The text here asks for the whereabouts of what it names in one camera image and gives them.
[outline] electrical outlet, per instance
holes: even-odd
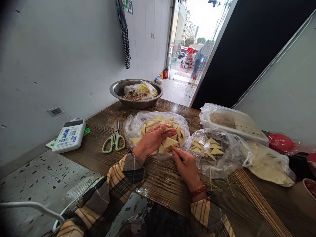
[[[57,116],[57,115],[60,115],[63,113],[62,109],[59,108],[59,107],[56,107],[56,108],[52,108],[50,110],[47,110],[48,113],[50,113],[51,116]]]

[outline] checkered towel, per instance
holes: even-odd
[[[125,68],[129,69],[131,65],[131,55],[129,54],[128,29],[127,29],[125,11],[123,8],[122,0],[116,0],[116,8],[118,11],[119,23],[122,29],[124,54],[125,54]]]
[[[131,55],[129,54],[129,41],[128,41],[128,29],[122,30],[123,35],[123,45],[124,45],[124,53],[125,53],[125,68],[129,69],[131,66]]]

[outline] table surface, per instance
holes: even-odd
[[[173,112],[183,116],[188,122],[191,135],[196,130],[202,129],[199,110],[163,99],[159,99],[154,107],[144,110]],[[119,121],[119,134],[124,135],[123,122],[130,114],[136,115],[139,111],[127,108],[120,102],[114,103],[86,121],[91,131],[83,137],[81,147],[66,152],[63,156],[105,176],[109,168],[118,162],[130,147],[126,145],[121,151],[113,150],[110,154],[104,154],[101,153],[104,141],[113,134],[116,120]],[[174,160],[159,161],[149,158],[145,166],[147,177],[136,192],[177,213],[189,216],[191,203],[189,191],[177,171]],[[315,236],[316,222],[296,206],[288,196],[286,188],[261,180],[248,170],[247,173],[293,236]],[[209,178],[205,176],[200,178],[209,188]],[[228,216],[235,235],[237,237],[275,236],[256,207],[242,193],[235,176],[231,174],[228,179],[235,197],[224,179],[212,180],[212,189]]]

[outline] stainless steel basin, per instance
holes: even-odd
[[[150,83],[154,88],[156,88],[158,95],[156,97],[154,97],[153,99],[139,100],[139,101],[132,101],[130,99],[125,99],[122,97],[125,95],[124,94],[124,87],[125,86],[133,85],[136,83],[141,83],[141,81],[146,81],[146,82]],[[128,79],[128,80],[122,80],[122,81],[118,81],[118,82],[113,83],[110,86],[110,93],[114,97],[118,98],[122,102],[122,104],[124,104],[130,108],[146,109],[146,108],[149,108],[149,107],[155,105],[157,100],[163,95],[164,90],[162,89],[162,87],[160,85],[158,85],[157,83],[154,83],[152,81]]]

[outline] red bead bracelet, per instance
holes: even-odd
[[[205,185],[202,185],[202,188],[200,188],[199,190],[192,192],[191,197],[198,195],[198,194],[202,193],[203,191],[205,191]]]

